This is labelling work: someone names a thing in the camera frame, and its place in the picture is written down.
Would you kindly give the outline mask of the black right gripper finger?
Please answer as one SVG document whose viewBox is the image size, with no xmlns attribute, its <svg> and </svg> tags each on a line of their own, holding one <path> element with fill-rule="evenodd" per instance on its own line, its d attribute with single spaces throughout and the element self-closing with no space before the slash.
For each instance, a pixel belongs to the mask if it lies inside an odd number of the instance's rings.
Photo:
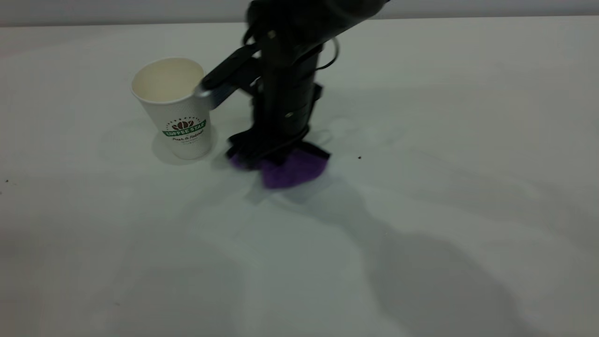
<svg viewBox="0 0 599 337">
<path fill-rule="evenodd" d="M 259 162 L 277 146 L 278 139 L 272 134 L 259 129 L 252 130 L 252 135 L 249 138 L 249 162 Z"/>
<path fill-rule="evenodd" d="M 304 137 L 308 134 L 308 126 L 305 126 L 303 130 L 295 136 L 284 140 L 279 147 L 276 149 L 276 156 L 285 157 L 297 147 L 297 144 L 301 143 Z"/>
</svg>

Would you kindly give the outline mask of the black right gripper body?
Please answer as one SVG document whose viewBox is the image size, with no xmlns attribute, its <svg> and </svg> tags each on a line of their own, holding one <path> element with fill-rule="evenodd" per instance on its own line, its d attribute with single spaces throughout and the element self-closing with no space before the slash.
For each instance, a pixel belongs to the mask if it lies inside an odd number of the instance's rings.
<svg viewBox="0 0 599 337">
<path fill-rule="evenodd" d="M 278 139 L 303 136 L 315 100 L 321 49 L 312 49 L 293 64 L 281 66 L 273 53 L 260 56 L 259 101 L 254 122 L 260 132 Z"/>
</svg>

